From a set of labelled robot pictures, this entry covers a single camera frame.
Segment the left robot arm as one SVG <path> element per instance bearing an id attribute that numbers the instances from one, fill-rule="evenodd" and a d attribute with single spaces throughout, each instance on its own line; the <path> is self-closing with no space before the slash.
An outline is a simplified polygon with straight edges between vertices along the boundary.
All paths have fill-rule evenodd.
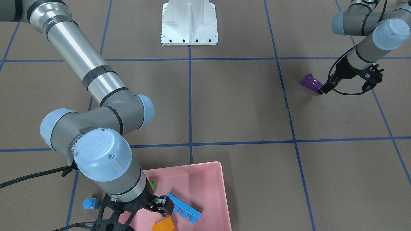
<path id="1" fill-rule="evenodd" d="M 391 12 L 375 12 L 378 0 L 352 0 L 345 12 L 335 15 L 332 22 L 334 34 L 363 36 L 364 39 L 343 54 L 334 64 L 327 82 L 318 90 L 327 94 L 335 90 L 341 80 L 356 76 L 365 80 L 361 93 L 372 90 L 382 81 L 382 70 L 377 61 L 401 47 L 410 38 L 410 4 Z"/>

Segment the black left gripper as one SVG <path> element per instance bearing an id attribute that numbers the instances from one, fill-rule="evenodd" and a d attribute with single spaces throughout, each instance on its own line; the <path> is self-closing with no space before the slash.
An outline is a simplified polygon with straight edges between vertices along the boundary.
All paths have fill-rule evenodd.
<path id="1" fill-rule="evenodd" d="M 357 76 L 365 80 L 361 93 L 366 93 L 382 82 L 382 72 L 384 70 L 379 70 L 378 67 L 379 64 L 372 64 L 365 70 L 358 70 L 349 64 L 348 58 L 345 56 L 336 62 L 334 75 L 329 76 L 326 83 L 318 90 L 318 94 L 327 94 L 334 90 L 341 80 L 352 79 Z"/>

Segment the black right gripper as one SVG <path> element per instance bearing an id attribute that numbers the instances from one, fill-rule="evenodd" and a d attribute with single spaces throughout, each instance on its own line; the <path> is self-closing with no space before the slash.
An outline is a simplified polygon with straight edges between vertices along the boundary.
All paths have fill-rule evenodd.
<path id="1" fill-rule="evenodd" d="M 106 193 L 100 206 L 99 214 L 94 222 L 94 231 L 134 231 L 130 226 L 132 219 L 140 209 L 146 209 L 151 212 L 157 212 L 161 216 L 171 216 L 174 211 L 175 204 L 169 196 L 154 196 L 153 189 L 150 184 L 147 184 L 143 189 L 142 194 L 129 202 L 114 202 Z M 104 211 L 109 208 L 112 211 L 108 219 L 104 219 Z M 119 221 L 120 215 L 128 212 L 126 221 Z"/>

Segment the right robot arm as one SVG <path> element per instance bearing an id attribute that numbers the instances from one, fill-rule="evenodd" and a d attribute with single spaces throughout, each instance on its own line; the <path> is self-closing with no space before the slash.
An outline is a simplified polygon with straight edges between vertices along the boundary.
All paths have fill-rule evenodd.
<path id="1" fill-rule="evenodd" d="M 140 209 L 172 215 L 169 196 L 155 196 L 152 185 L 122 137 L 153 120 L 150 98 L 134 95 L 117 72 L 96 51 L 61 0 L 2 0 L 1 21 L 26 22 L 43 34 L 61 54 L 82 85 L 100 104 L 85 113 L 62 108 L 45 116 L 40 135 L 51 149 L 63 154 L 67 167 L 31 174 L 3 183 L 13 183 L 76 170 L 105 192 L 97 219 L 60 228 L 92 231 L 132 231 L 130 223 Z"/>

